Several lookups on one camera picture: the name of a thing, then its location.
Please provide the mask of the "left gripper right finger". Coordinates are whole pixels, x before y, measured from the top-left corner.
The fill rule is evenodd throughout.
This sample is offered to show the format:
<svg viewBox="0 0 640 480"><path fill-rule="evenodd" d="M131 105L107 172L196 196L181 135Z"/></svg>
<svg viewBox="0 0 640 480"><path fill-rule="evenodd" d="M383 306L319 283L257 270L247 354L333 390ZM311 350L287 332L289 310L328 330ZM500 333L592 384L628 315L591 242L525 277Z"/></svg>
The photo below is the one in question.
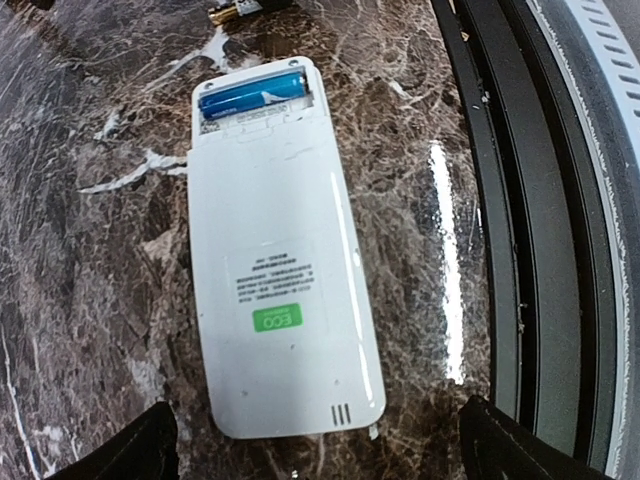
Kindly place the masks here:
<svg viewBox="0 0 640 480"><path fill-rule="evenodd" d="M484 398L459 411L461 455L469 479L604 479L547 445Z"/></svg>

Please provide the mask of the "white remote control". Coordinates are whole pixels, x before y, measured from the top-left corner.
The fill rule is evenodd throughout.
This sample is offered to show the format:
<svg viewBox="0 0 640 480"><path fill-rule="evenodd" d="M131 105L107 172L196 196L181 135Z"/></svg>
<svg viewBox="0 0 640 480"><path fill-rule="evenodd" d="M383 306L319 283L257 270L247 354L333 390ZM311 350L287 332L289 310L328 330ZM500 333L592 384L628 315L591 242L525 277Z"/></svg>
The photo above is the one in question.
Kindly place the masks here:
<svg viewBox="0 0 640 480"><path fill-rule="evenodd" d="M303 98L207 120L205 94L300 72ZM235 439L376 423L386 406L362 256L321 74L303 56L192 95L188 210L217 427Z"/></svg>

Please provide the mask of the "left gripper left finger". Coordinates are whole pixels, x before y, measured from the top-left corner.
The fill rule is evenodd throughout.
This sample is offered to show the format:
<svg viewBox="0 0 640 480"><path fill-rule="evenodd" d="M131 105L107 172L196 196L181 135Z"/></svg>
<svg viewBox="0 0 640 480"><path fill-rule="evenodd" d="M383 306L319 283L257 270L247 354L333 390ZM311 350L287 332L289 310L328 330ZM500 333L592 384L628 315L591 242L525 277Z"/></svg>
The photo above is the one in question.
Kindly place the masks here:
<svg viewBox="0 0 640 480"><path fill-rule="evenodd" d="M177 423L157 402L91 454L51 479L178 479Z"/></svg>

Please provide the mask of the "blue battery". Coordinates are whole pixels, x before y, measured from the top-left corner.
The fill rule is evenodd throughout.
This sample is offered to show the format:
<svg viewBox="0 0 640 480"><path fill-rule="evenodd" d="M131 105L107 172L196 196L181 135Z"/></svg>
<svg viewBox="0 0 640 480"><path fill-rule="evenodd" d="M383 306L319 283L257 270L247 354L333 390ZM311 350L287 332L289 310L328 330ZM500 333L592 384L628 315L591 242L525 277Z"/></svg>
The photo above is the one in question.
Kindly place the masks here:
<svg viewBox="0 0 640 480"><path fill-rule="evenodd" d="M303 98L306 95L305 75L292 72L205 94L198 100L197 105L205 119L214 120Z"/></svg>

